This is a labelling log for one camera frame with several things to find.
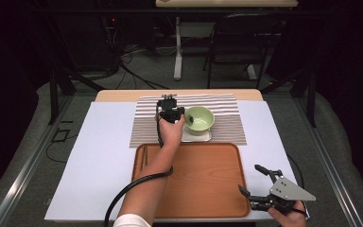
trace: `small white plate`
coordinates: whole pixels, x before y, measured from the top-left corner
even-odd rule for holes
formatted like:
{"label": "small white plate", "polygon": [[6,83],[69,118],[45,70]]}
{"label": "small white plate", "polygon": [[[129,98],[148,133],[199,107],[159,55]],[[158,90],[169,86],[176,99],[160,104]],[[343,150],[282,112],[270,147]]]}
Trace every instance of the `small white plate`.
{"label": "small white plate", "polygon": [[182,127],[182,142],[207,142],[212,138],[211,130],[206,131],[203,135],[192,135],[186,126]]}

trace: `white table leg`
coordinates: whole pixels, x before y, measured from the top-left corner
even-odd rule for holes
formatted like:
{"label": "white table leg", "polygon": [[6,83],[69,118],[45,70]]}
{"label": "white table leg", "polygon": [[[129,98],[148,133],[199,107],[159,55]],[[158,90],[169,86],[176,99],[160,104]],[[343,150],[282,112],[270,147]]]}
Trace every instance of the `white table leg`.
{"label": "white table leg", "polygon": [[181,41],[181,19],[176,17],[176,61],[174,80],[182,78],[182,41]]}
{"label": "white table leg", "polygon": [[250,79],[257,79],[254,70],[254,65],[250,64],[249,67],[247,67],[247,74],[249,74]]}

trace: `white table surface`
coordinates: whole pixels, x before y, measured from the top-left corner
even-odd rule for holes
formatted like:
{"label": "white table surface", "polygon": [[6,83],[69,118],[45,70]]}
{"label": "white table surface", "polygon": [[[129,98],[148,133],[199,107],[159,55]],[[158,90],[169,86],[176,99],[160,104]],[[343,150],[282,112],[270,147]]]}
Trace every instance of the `white table surface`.
{"label": "white table surface", "polygon": [[[239,146],[246,184],[252,195],[266,196],[269,176],[255,170],[258,164],[281,169],[296,182],[285,149],[265,101],[237,100],[248,144]],[[113,198],[130,183],[135,149],[130,138],[135,102],[92,102],[69,156],[46,220],[103,220]],[[122,200],[116,204],[115,219]],[[156,219],[158,222],[257,221],[271,219],[267,212],[251,211],[244,218]]]}

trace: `striped placemat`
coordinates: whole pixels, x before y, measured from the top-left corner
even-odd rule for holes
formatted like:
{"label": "striped placemat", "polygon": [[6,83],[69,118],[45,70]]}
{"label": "striped placemat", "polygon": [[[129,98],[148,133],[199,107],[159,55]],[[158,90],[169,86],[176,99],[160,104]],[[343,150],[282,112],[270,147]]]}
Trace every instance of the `striped placemat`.
{"label": "striped placemat", "polygon": [[[212,139],[209,142],[229,142],[238,146],[247,145],[246,135],[241,123],[237,101],[233,94],[175,96],[178,106],[186,110],[193,106],[203,106],[215,115],[211,128]],[[138,148],[145,143],[157,143],[158,135],[154,116],[160,96],[142,96],[137,101],[132,126],[130,148]]]}

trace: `electrical cable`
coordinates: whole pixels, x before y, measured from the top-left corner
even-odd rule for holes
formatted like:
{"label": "electrical cable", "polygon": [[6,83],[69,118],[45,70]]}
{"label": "electrical cable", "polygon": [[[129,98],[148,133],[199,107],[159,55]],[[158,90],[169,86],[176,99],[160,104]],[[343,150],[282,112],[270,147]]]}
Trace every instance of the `electrical cable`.
{"label": "electrical cable", "polygon": [[129,68],[126,67],[126,65],[124,63],[120,63],[120,67],[123,68],[126,72],[130,73],[131,75],[133,75],[134,77],[137,77],[138,79],[142,80],[145,84],[147,84],[152,89],[156,89],[153,85],[156,85],[156,86],[159,86],[159,87],[162,87],[162,88],[165,88],[165,89],[169,89],[169,88],[167,88],[167,87],[165,87],[165,86],[163,86],[163,85],[161,85],[159,83],[152,82],[152,81],[149,81],[149,80],[146,80],[146,79],[141,78],[140,76],[138,76],[135,73],[131,72],[129,70]]}
{"label": "electrical cable", "polygon": [[135,80],[135,76],[134,75],[131,75],[132,76],[132,80],[134,80],[134,90],[137,90],[137,81]]}
{"label": "electrical cable", "polygon": [[[123,58],[126,57],[126,56],[130,56],[130,59],[128,61],[124,61],[123,60]],[[120,59],[122,60],[123,63],[131,63],[131,61],[132,61],[132,53],[125,54],[125,55],[121,56]]]}
{"label": "electrical cable", "polygon": [[[158,136],[159,136],[158,140],[160,140],[159,146],[163,147],[164,143],[162,142],[162,139],[160,139],[161,138],[161,132],[160,132],[160,128],[159,128],[159,121],[161,120],[161,118],[159,118],[159,115],[158,115],[158,105],[156,106],[156,112],[157,112],[157,115],[155,116],[155,119],[156,119],[156,122],[157,122],[157,132],[158,132]],[[117,194],[117,196],[113,199],[110,206],[108,207],[107,213],[105,214],[104,227],[108,227],[111,212],[112,212],[113,208],[115,207],[115,205],[119,202],[120,198],[122,198],[133,187],[137,186],[140,183],[144,183],[144,182],[151,181],[151,180],[158,179],[158,178],[168,177],[168,176],[172,175],[172,173],[173,173],[173,166],[167,172],[147,175],[145,177],[142,177],[140,179],[137,179],[137,180],[129,183],[126,187],[124,187]]]}
{"label": "electrical cable", "polygon": [[108,207],[107,213],[105,215],[104,226],[107,227],[109,225],[109,217],[111,216],[111,212],[112,212],[113,208],[115,207],[115,205],[117,204],[117,202],[133,187],[137,186],[140,183],[144,183],[144,182],[151,181],[151,180],[158,179],[158,178],[168,177],[172,173],[173,173],[173,167],[171,167],[169,169],[169,171],[167,171],[167,172],[148,175],[148,176],[142,177],[140,179],[137,179],[137,180],[129,183],[126,187],[123,188],[123,190],[121,190],[119,192],[119,194],[117,194],[117,196],[113,199],[111,205]]}
{"label": "electrical cable", "polygon": [[125,79],[125,76],[126,76],[127,73],[128,72],[125,71],[125,73],[123,74],[122,79],[120,80],[119,84],[117,84],[116,88],[114,88],[114,90],[117,90],[119,88],[120,84],[123,82],[123,79]]}
{"label": "electrical cable", "polygon": [[129,44],[123,50],[124,54],[121,57],[125,57],[128,54],[132,54],[132,53],[139,52],[139,51],[146,51],[146,49],[142,48],[139,44]]}
{"label": "electrical cable", "polygon": [[[181,46],[184,45],[185,43],[187,43],[188,41],[191,40],[195,40],[196,38],[187,38],[185,39],[185,41],[181,42]],[[163,46],[163,47],[156,47],[155,48],[158,54],[164,55],[164,56],[168,56],[168,55],[172,55],[173,53],[176,52],[177,46]],[[173,49],[172,52],[169,53],[163,53],[161,51],[159,51],[160,49]]]}
{"label": "electrical cable", "polygon": [[280,204],[280,203],[275,203],[274,204],[274,207],[277,208],[277,207],[280,207],[284,210],[288,210],[289,212],[297,212],[297,213],[300,213],[302,215],[305,216],[305,218],[308,218],[308,215],[305,213],[305,211],[302,211],[302,210],[299,210],[299,209],[296,209],[296,208],[293,208],[293,207],[289,207],[289,206],[286,206],[286,205],[283,205],[283,204]]}
{"label": "electrical cable", "polygon": [[300,213],[300,214],[302,214],[302,215],[304,215],[304,218],[306,219],[306,220],[308,220],[309,219],[309,217],[308,217],[308,214],[306,213],[306,205],[305,205],[305,202],[303,202],[303,201],[301,201],[302,202],[302,205],[304,206],[304,210],[299,210],[299,209],[296,209],[296,208],[293,208],[293,207],[285,207],[286,209],[289,209],[291,212],[297,212],[297,213]]}
{"label": "electrical cable", "polygon": [[[88,80],[94,81],[94,80],[100,80],[100,79],[106,79],[109,78],[111,76],[113,76],[113,74],[115,74],[114,70],[108,71],[106,73],[104,73],[103,75],[98,75],[98,76],[92,76],[92,77],[88,77],[88,75],[82,75],[85,78],[87,78]],[[75,82],[75,85],[79,83],[78,79],[74,79],[73,77],[70,78],[71,80],[76,80],[78,82]]]}
{"label": "electrical cable", "polygon": [[167,19],[167,22],[169,22],[170,26],[172,27],[173,32],[175,32],[174,34],[176,34],[176,28],[173,26],[173,23],[170,21],[169,17],[166,17],[166,19]]}
{"label": "electrical cable", "polygon": [[300,180],[302,181],[302,189],[305,189],[302,170],[299,168],[299,165],[297,165],[296,161],[294,161],[294,159],[288,153],[287,153],[287,158],[290,159],[291,162],[293,162],[294,166],[296,166],[297,170],[299,171]]}
{"label": "electrical cable", "polygon": [[115,31],[114,31],[113,38],[112,38],[112,49],[114,49],[114,47],[116,46],[116,40],[114,38],[116,38],[116,35],[117,35],[117,27],[114,27],[114,28],[115,28]]}
{"label": "electrical cable", "polygon": [[[73,136],[70,136],[70,137],[67,137],[65,140],[64,140],[64,142],[65,141],[67,141],[68,139],[71,139],[71,138],[74,138],[74,137],[77,137],[78,136],[78,134],[77,135],[73,135]],[[51,161],[54,161],[54,162],[57,162],[57,163],[67,163],[67,161],[62,161],[62,160],[58,160],[58,159],[55,159],[55,158],[52,158],[50,155],[49,155],[49,148],[51,148],[51,146],[52,145],[54,145],[54,144],[56,144],[56,143],[64,143],[63,141],[54,141],[54,142],[51,142],[49,145],[48,145],[48,147],[46,147],[46,149],[45,149],[45,154],[46,154],[46,157],[49,159],[49,160],[51,160]]]}

